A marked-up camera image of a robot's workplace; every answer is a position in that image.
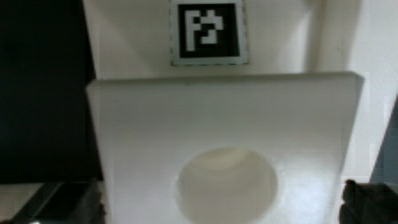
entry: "black object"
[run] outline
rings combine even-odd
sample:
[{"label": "black object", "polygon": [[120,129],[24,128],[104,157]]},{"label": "black object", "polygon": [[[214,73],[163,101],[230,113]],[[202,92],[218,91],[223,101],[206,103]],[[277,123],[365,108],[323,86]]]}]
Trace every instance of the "black object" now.
[{"label": "black object", "polygon": [[[236,23],[236,8],[234,4],[181,4],[177,6],[177,21],[179,21],[179,55],[181,58],[206,57],[238,57],[238,23]],[[193,18],[193,23],[200,25],[200,30],[193,32],[195,50],[186,49],[186,11],[198,11],[200,15]],[[214,12],[214,16],[222,18],[222,29],[214,28],[214,24],[200,23],[200,18],[206,18],[207,12]],[[207,31],[216,32],[216,43],[202,44],[200,38],[207,36]]]},{"label": "black object", "polygon": [[79,0],[0,1],[0,183],[101,179]]},{"label": "black object", "polygon": [[44,184],[12,224],[104,224],[99,198],[95,182]]},{"label": "black object", "polygon": [[341,224],[394,224],[398,222],[398,194],[385,184],[357,184],[348,180],[342,200]]}]

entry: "white surface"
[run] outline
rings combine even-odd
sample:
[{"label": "white surface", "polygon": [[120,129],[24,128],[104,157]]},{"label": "white surface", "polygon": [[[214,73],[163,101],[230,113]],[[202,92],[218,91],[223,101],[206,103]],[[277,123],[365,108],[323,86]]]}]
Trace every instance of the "white surface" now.
[{"label": "white surface", "polygon": [[0,185],[0,222],[12,219],[40,184]]},{"label": "white surface", "polygon": [[245,0],[248,65],[172,67],[168,1],[85,0],[97,78],[303,72],[312,63],[321,2]]},{"label": "white surface", "polygon": [[275,199],[255,223],[326,223],[358,87],[351,74],[94,82],[111,224],[191,223],[179,174],[195,156],[223,147],[254,151],[275,170]]},{"label": "white surface", "polygon": [[355,71],[364,77],[342,186],[346,178],[369,180],[398,95],[398,1],[326,2],[316,70]]}]

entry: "gray surface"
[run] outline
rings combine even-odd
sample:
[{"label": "gray surface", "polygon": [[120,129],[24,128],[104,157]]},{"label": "gray surface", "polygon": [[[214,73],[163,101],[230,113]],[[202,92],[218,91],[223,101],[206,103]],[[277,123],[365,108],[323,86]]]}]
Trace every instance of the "gray surface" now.
[{"label": "gray surface", "polygon": [[398,101],[389,120],[371,182],[389,182],[398,184]]}]

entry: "dark background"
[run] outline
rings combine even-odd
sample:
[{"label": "dark background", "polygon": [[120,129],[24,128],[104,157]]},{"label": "dark background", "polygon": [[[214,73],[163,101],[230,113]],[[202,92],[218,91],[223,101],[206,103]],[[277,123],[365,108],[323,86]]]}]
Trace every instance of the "dark background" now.
[{"label": "dark background", "polygon": [[0,1],[0,183],[101,178],[79,0]]}]

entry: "white plastic panel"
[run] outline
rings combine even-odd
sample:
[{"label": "white plastic panel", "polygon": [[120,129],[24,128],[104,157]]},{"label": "white plastic panel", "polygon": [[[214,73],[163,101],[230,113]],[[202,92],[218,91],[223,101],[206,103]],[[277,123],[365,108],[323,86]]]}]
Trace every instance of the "white plastic panel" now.
[{"label": "white plastic panel", "polygon": [[245,0],[248,64],[170,66],[166,0],[85,0],[99,79],[298,73],[312,63],[323,0]]},{"label": "white plastic panel", "polygon": [[268,161],[270,165],[248,166],[248,170],[264,167],[264,172],[275,171],[268,185],[252,182],[254,186],[277,186],[254,223],[326,223],[360,85],[349,73],[95,81],[88,99],[111,224],[204,224],[181,210],[177,186],[186,177],[179,175],[191,159],[229,147],[252,151]]}]

